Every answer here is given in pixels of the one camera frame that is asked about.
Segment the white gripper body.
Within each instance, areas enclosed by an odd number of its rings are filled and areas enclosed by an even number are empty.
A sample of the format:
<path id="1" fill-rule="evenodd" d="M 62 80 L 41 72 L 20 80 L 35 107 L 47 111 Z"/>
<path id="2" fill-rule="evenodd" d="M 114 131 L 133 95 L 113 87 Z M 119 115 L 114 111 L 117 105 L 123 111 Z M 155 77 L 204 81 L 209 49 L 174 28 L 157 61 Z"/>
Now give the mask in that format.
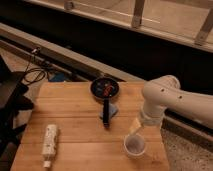
<path id="1" fill-rule="evenodd" d="M 163 118 L 163 115 L 159 117 L 148 116 L 143 110 L 141 110 L 139 114 L 139 121 L 144 126 L 160 127 L 162 125 Z"/>

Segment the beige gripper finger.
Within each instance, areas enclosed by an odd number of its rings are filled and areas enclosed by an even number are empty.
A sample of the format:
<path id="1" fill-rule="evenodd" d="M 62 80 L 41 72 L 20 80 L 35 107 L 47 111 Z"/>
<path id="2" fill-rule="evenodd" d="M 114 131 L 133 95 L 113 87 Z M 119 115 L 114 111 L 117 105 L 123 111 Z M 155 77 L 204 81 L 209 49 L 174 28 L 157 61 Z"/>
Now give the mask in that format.
<path id="1" fill-rule="evenodd" d="M 142 124 L 138 118 L 135 118 L 130 126 L 130 134 L 136 134 L 142 128 Z"/>

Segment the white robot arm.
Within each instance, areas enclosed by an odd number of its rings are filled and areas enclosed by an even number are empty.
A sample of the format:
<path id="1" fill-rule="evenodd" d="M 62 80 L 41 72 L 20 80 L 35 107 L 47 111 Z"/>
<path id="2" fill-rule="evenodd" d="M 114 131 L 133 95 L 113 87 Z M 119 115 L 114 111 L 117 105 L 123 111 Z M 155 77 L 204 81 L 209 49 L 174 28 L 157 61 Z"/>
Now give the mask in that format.
<path id="1" fill-rule="evenodd" d="M 142 89 L 144 103 L 139 116 L 132 122 L 130 133 L 145 126 L 160 126 L 166 109 L 213 129 L 213 95 L 184 91 L 179 80 L 166 75 L 147 81 Z"/>

